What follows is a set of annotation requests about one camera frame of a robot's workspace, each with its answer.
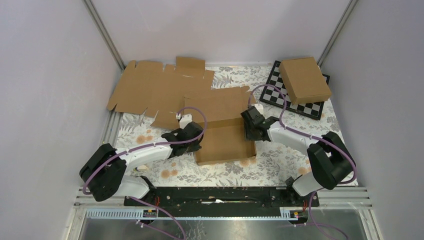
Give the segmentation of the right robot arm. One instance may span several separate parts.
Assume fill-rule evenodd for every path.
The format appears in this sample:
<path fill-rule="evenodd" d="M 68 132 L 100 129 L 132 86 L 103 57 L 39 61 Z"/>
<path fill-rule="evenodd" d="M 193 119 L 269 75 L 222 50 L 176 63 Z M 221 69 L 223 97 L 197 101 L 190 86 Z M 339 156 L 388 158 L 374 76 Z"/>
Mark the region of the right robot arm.
<path fill-rule="evenodd" d="M 264 117 L 254 104 L 243 111 L 245 136 L 248 141 L 275 142 L 306 155 L 311 172 L 287 184 L 287 201 L 301 205 L 307 195 L 320 190 L 332 190 L 349 175 L 356 173 L 356 164 L 338 134 L 328 132 L 315 136 L 285 125 L 278 117 Z"/>

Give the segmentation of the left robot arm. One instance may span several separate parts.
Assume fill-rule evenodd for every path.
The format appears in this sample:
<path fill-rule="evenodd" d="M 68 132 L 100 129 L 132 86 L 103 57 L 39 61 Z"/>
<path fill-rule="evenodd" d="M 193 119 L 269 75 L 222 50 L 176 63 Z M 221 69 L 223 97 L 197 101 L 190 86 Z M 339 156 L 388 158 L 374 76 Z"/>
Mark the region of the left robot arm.
<path fill-rule="evenodd" d="M 97 202 L 111 197 L 133 197 L 144 206 L 152 204 L 155 192 L 151 183 L 142 177 L 130 176 L 130 171 L 150 162 L 198 151 L 204 132 L 198 123 L 191 121 L 155 141 L 122 152 L 109 143 L 101 145 L 79 172 L 84 182 L 83 194 L 93 196 Z"/>

